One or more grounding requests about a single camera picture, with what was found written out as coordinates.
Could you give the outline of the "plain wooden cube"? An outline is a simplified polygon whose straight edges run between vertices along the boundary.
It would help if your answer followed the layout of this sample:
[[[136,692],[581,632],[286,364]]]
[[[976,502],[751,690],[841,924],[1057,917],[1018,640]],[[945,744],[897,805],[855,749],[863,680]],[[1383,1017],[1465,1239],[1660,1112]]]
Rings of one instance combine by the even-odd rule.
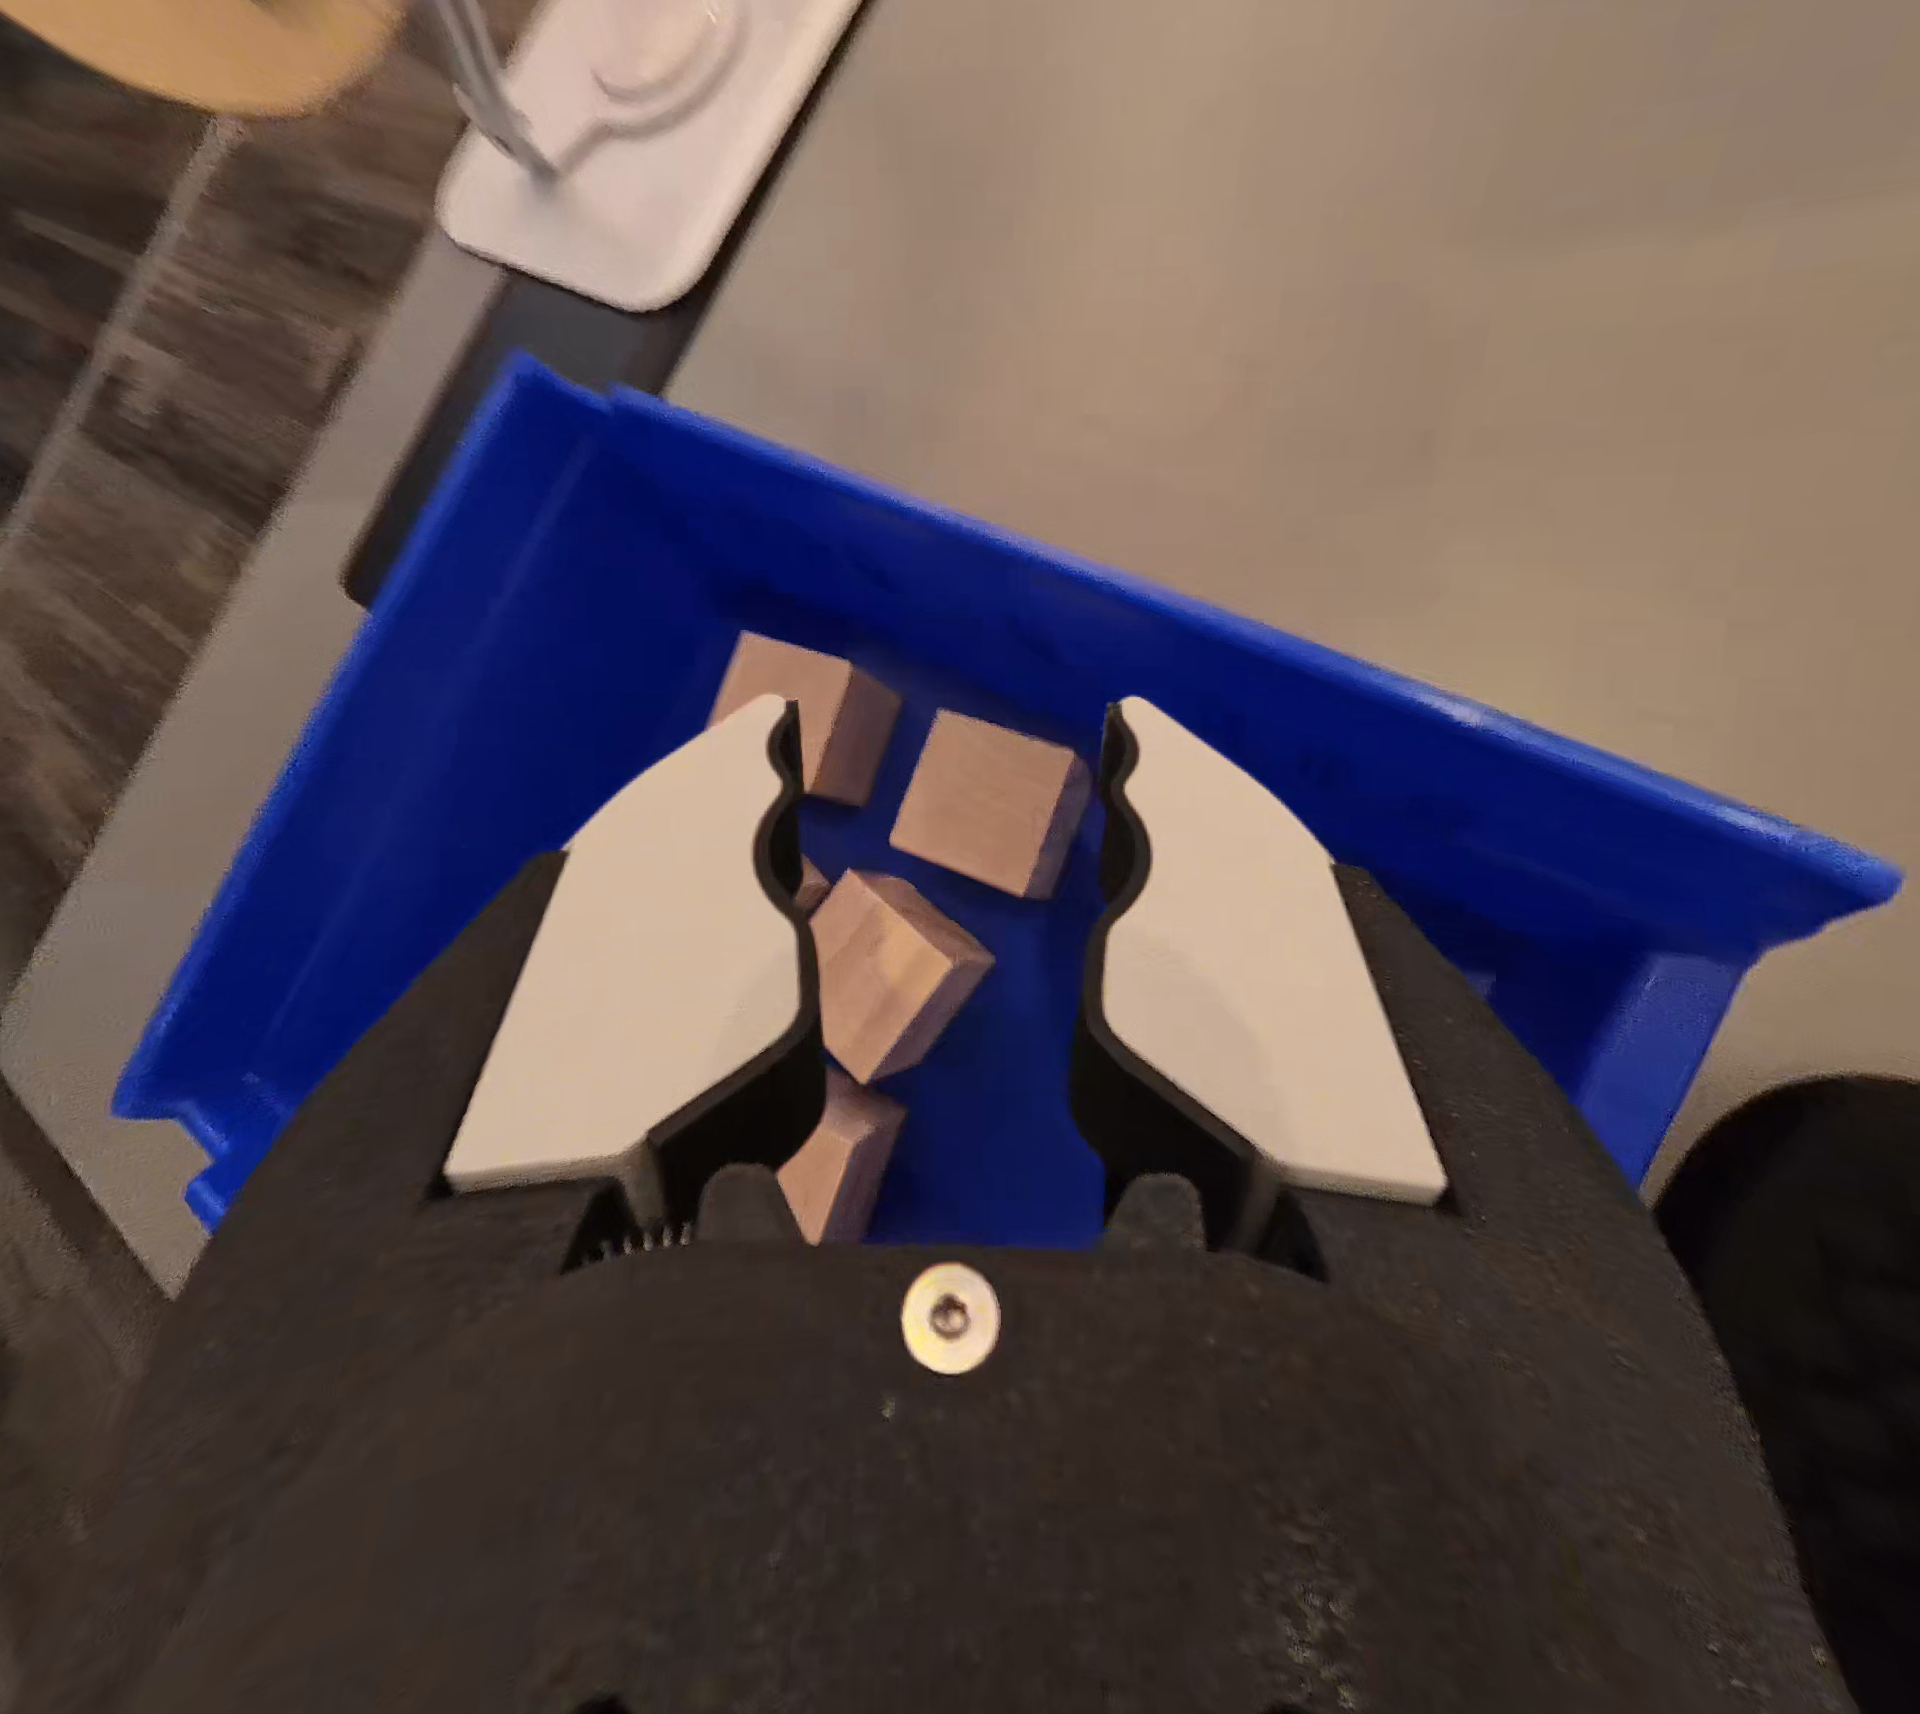
[[[844,656],[743,629],[715,692],[715,725],[759,696],[797,707],[804,789],[863,808],[893,740],[902,696]]]
[[[1021,902],[1052,898],[1092,800],[1069,745],[933,710],[887,844]]]
[[[995,966],[912,882],[847,867],[810,916],[829,1060],[872,1085],[936,1049]]]
[[[810,1245],[857,1243],[905,1122],[905,1106],[828,1068],[819,1120],[779,1170],[779,1192]]]

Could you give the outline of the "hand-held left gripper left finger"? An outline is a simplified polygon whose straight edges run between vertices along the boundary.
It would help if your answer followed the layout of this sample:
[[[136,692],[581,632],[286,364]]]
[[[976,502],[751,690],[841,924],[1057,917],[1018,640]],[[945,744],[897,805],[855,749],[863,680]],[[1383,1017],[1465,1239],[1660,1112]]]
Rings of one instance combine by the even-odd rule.
[[[638,772],[564,859],[444,1155],[461,1194],[696,1197],[819,1117],[800,710],[756,696]]]

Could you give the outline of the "dark cloth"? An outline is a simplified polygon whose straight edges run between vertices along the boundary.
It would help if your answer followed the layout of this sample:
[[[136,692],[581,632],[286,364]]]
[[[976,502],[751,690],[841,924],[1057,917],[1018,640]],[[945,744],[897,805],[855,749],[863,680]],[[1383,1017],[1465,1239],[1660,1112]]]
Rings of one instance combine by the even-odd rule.
[[[1917,1087],[1735,1106],[1653,1217],[1731,1370],[1857,1710],[1917,1707]]]

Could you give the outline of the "blue plastic bin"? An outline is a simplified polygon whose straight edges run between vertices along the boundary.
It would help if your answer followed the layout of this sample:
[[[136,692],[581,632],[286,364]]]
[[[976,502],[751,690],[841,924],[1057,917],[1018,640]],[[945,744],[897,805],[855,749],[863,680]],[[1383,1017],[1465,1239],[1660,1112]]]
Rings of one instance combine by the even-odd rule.
[[[900,869],[995,956],[925,1061],[875,1235],[1080,1245],[1067,1122],[1101,811],[1021,904],[895,855],[937,710],[1095,763],[1156,702],[1368,869],[1628,1180],[1746,972],[1890,902],[1831,836],[1268,624],[516,354],[444,468],[113,1092],[203,1149],[219,1225],[277,1131],[514,871],[707,723],[743,629],[902,698],[868,808],[810,801],[824,869]]]

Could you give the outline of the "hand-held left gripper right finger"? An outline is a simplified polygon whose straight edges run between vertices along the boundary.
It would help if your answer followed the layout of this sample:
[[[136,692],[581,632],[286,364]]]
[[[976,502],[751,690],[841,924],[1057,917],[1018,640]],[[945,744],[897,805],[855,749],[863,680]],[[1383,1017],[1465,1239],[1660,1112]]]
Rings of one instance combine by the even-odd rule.
[[[1147,1173],[1203,1211],[1286,1189],[1436,1207],[1448,1175],[1330,850],[1141,696],[1110,703],[1069,1117],[1107,1207]]]

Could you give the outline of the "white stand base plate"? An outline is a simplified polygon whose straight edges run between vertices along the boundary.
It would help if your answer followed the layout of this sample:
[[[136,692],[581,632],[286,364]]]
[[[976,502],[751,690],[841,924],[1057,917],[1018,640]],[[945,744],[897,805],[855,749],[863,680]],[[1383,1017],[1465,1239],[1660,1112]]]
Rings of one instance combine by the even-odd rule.
[[[594,60],[618,0],[539,0],[502,63],[549,152],[608,105]],[[467,255],[629,313],[679,302],[724,239],[863,0],[738,0],[731,56],[677,122],[615,136],[553,184],[467,124],[438,225]]]

